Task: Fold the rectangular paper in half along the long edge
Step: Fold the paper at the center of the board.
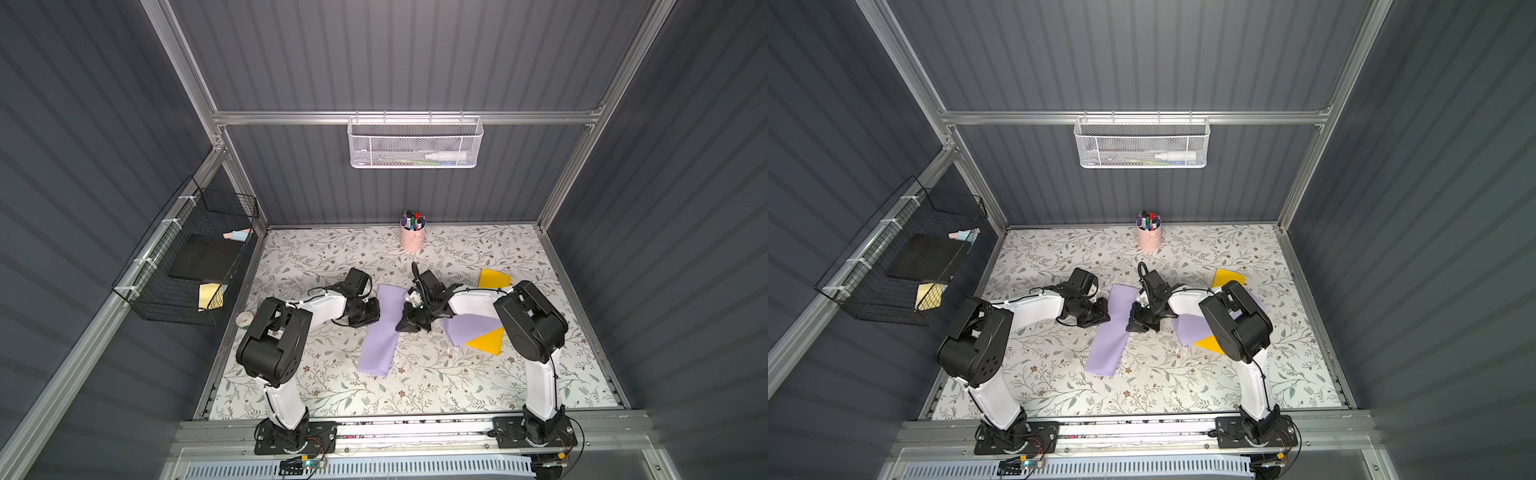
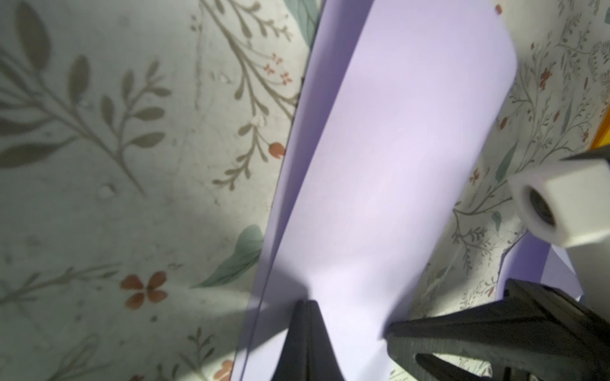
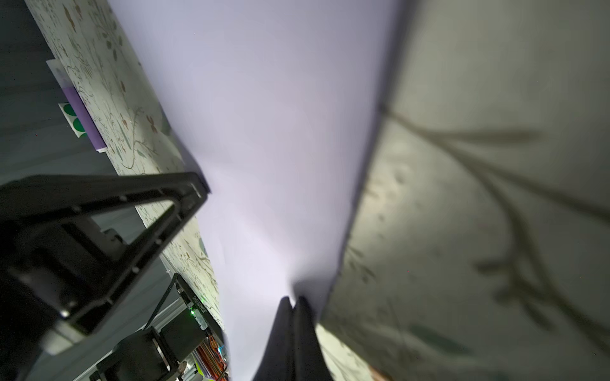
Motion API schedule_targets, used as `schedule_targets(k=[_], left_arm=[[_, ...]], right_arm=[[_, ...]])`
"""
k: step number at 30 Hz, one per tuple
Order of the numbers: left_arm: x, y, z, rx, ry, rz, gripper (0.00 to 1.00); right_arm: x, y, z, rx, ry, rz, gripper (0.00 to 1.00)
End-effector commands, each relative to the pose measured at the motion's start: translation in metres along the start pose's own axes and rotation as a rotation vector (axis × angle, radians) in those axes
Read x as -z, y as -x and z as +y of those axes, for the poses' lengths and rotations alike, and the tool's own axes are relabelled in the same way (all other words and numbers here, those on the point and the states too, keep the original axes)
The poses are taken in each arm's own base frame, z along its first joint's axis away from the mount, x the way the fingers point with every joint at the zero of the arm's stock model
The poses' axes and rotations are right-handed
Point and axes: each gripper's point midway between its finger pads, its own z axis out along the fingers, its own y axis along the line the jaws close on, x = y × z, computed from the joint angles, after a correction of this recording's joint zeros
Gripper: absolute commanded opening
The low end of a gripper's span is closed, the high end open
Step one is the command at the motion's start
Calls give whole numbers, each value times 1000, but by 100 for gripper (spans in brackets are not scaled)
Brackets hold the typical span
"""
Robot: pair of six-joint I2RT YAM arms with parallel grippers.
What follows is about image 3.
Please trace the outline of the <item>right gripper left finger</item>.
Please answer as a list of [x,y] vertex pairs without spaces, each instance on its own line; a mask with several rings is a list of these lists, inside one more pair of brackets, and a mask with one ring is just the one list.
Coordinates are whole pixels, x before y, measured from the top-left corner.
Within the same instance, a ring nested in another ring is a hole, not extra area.
[[265,353],[254,381],[292,381],[295,379],[293,307],[289,297],[279,303]]

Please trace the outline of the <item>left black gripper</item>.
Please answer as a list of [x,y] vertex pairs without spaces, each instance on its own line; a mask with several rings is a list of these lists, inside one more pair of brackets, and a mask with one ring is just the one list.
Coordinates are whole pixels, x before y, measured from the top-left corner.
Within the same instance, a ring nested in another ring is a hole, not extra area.
[[[206,202],[193,172],[30,176],[1,188],[1,379],[81,344]],[[133,241],[97,216],[168,203]]]

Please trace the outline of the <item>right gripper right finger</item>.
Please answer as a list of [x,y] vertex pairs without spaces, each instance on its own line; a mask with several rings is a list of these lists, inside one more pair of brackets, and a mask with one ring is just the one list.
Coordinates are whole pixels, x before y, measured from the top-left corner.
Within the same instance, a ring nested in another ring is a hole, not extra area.
[[315,331],[311,306],[299,297],[293,309],[294,370],[296,381],[332,381]]

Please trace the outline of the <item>purple paper sheet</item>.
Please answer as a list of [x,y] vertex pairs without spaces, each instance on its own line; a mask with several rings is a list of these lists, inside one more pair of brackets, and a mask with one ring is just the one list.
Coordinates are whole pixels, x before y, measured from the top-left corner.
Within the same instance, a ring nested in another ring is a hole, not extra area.
[[284,296],[335,281],[373,138],[398,1],[113,1],[184,149],[230,374],[251,380]]

